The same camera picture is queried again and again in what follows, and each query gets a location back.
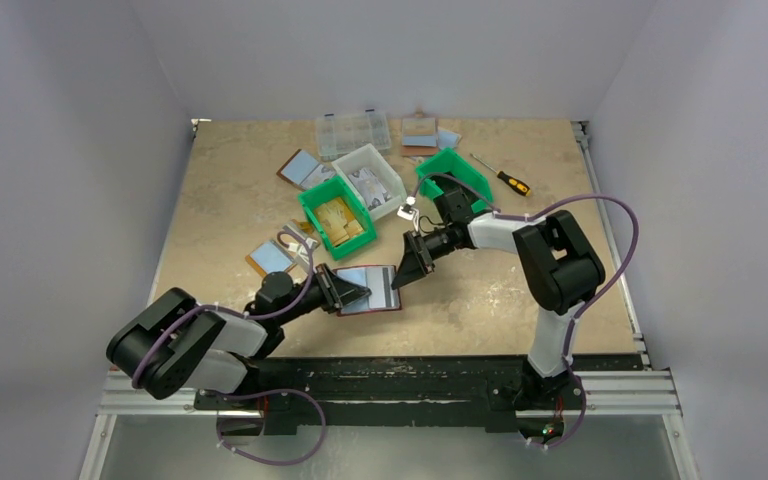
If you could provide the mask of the red card holder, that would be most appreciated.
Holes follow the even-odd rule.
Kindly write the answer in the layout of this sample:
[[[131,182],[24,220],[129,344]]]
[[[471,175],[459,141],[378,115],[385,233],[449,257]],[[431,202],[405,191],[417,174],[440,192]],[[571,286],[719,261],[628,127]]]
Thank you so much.
[[[338,316],[352,316],[402,309],[400,291],[391,283],[396,274],[395,265],[363,265],[339,268],[336,275],[346,281],[366,287],[370,293],[359,300],[345,305]]]

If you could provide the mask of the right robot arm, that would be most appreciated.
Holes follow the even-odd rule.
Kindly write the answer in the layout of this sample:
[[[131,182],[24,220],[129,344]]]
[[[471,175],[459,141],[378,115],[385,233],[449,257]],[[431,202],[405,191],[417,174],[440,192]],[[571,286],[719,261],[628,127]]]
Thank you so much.
[[[458,249],[515,254],[539,309],[535,338],[521,381],[524,399],[544,407],[561,391],[558,375],[572,363],[576,312],[605,281],[604,266],[574,216],[561,210],[523,220],[492,210],[475,212],[460,189],[434,199],[443,225],[403,235],[404,254],[391,287],[403,288],[434,270],[434,261]]]

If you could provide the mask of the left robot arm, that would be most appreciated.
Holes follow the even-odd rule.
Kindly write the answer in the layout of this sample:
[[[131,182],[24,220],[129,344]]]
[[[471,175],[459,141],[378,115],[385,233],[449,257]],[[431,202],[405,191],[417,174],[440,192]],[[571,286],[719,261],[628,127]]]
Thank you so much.
[[[248,374],[285,340],[285,324],[315,310],[336,313],[370,293],[325,264],[301,283],[286,272],[267,274],[242,312],[200,305],[174,287],[112,337],[106,357],[133,388],[155,399],[182,388],[213,390],[244,409],[258,395],[258,382]]]

